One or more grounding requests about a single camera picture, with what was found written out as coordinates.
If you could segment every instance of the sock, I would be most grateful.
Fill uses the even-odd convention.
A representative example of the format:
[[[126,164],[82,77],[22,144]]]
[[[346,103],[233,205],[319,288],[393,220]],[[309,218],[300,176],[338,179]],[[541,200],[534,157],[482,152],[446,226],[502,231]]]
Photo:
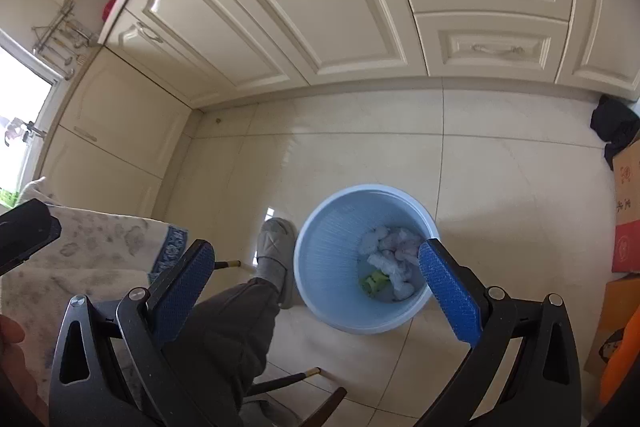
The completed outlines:
[[[286,273],[286,268],[275,259],[270,259],[269,257],[260,257],[258,259],[258,267],[255,271],[255,276],[260,279],[268,280],[276,286],[278,293],[282,292],[284,276]]]

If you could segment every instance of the gray slipper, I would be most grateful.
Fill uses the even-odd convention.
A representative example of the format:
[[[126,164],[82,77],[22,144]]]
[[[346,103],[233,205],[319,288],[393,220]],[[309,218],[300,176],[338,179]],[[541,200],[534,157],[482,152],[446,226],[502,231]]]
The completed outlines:
[[[293,276],[293,252],[296,247],[296,231],[293,224],[281,217],[272,217],[265,221],[258,234],[258,248],[256,259],[260,257],[273,259],[284,266],[286,270],[282,291],[278,298],[281,309],[291,308],[293,286],[296,283]]]

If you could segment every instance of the beige tile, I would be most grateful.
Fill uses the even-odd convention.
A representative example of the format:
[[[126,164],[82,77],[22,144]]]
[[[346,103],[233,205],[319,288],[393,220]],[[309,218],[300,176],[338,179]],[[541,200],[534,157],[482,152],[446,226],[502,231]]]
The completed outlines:
[[[158,196],[156,197],[156,204],[151,212],[151,218],[158,221],[164,221],[164,214],[166,213],[169,200],[174,192],[175,182],[180,174],[182,163],[187,156],[187,151],[191,144],[191,137],[186,134],[181,134],[178,139],[178,143],[175,146],[174,154],[171,156],[169,165],[166,168],[164,177],[162,178],[162,184],[160,190],[158,190]]]
[[[189,115],[187,123],[184,125],[184,130],[182,132],[187,136],[193,138],[196,134],[196,129],[202,121],[203,116],[203,112],[199,109],[194,109],[193,111],[191,111],[191,114]]]
[[[196,138],[244,136],[257,105],[243,105],[205,113],[196,131]]]
[[[604,147],[589,127],[596,103],[485,90],[444,90],[444,133]]]
[[[386,411],[376,411],[368,427],[414,427],[417,418],[400,416]]]
[[[352,92],[258,104],[249,134],[442,133],[442,90]]]
[[[514,298],[566,302],[580,357],[593,339],[614,235],[613,181],[597,149],[444,137],[437,226],[454,258]],[[517,343],[508,349],[514,359]],[[421,415],[466,352],[436,302],[414,317],[381,409]],[[490,409],[505,363],[482,403]]]
[[[216,200],[224,209],[211,233],[216,252],[221,259],[238,258],[250,264],[268,208],[300,228],[324,198],[355,184],[394,185],[407,190],[433,214],[441,139],[354,134],[246,137],[228,186]],[[318,365],[344,385],[355,401],[374,407],[391,376],[406,331],[407,326],[384,335],[349,335],[296,306],[277,318],[270,360],[292,373]],[[318,386],[332,389],[323,377],[313,379]]]
[[[288,373],[268,363],[265,372],[255,381],[273,380],[286,375]],[[330,393],[302,381],[271,391],[269,395],[291,409],[300,418],[306,419],[329,398]],[[375,409],[355,403],[347,398],[340,403],[324,425],[326,427],[366,427],[374,412]]]
[[[182,163],[165,220],[189,230],[189,238],[212,241],[216,216],[240,151],[242,137],[194,139]]]

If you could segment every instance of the orange object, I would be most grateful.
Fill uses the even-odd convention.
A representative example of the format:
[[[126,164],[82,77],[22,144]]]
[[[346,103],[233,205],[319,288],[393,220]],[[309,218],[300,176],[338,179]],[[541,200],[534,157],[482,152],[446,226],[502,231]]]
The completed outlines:
[[[625,380],[640,353],[640,307],[631,316],[622,335],[622,343],[611,355],[600,379],[600,402],[606,404]]]

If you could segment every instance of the chair leg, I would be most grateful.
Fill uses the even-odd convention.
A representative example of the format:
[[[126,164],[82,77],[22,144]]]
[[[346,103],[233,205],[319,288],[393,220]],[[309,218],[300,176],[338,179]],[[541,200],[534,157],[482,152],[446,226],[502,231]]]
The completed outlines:
[[[235,266],[242,266],[240,261],[216,261],[214,264],[214,270],[221,270],[223,268],[232,268]]]
[[[300,424],[300,427],[320,427],[324,425],[329,419],[329,416],[338,409],[340,402],[345,396],[347,396],[347,390],[345,388],[339,387],[336,389],[309,418]]]
[[[313,375],[319,375],[320,368],[312,367],[304,373],[296,373],[295,375],[287,375],[286,377],[276,378],[267,382],[255,383],[247,391],[246,396],[255,396],[256,394],[268,393],[269,391],[275,391],[276,389],[282,389],[292,383],[296,383],[305,378],[312,377]]]

